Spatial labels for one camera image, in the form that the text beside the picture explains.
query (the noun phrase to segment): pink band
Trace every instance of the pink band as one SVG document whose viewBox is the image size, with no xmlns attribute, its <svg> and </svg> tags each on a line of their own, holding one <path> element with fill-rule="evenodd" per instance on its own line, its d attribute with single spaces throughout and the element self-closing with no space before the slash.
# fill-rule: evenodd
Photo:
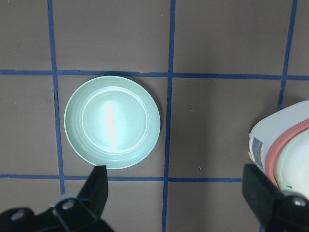
<svg viewBox="0 0 309 232">
<path fill-rule="evenodd" d="M 274 164 L 276 157 L 283 148 L 283 146 L 289 142 L 294 136 L 298 135 L 300 132 L 309 128 L 309 118 L 292 126 L 284 133 L 282 133 L 275 142 L 271 145 L 267 152 L 265 159 L 265 171 L 271 182 L 278 187 L 275 176 L 274 176 Z"/>
</svg>

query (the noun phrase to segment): plate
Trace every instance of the plate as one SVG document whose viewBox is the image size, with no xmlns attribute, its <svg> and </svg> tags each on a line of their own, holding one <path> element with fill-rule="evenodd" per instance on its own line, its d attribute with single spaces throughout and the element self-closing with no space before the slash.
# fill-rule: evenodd
<svg viewBox="0 0 309 232">
<path fill-rule="evenodd" d="M 160 133 L 158 107 L 140 85 L 120 76 L 101 76 L 70 97 L 64 129 L 75 152 L 93 165 L 130 167 L 153 150 Z"/>
</svg>

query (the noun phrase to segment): sticker on container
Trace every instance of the sticker on container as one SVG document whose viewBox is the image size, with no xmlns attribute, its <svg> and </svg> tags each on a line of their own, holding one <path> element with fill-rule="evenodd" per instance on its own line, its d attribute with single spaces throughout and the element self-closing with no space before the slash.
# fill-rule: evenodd
<svg viewBox="0 0 309 232">
<path fill-rule="evenodd" d="M 253 138 L 252 142 L 252 152 L 255 158 L 255 164 L 260 168 L 264 169 L 261 161 L 261 149 L 262 149 L 263 143 L 259 141 L 257 138 Z"/>
</svg>

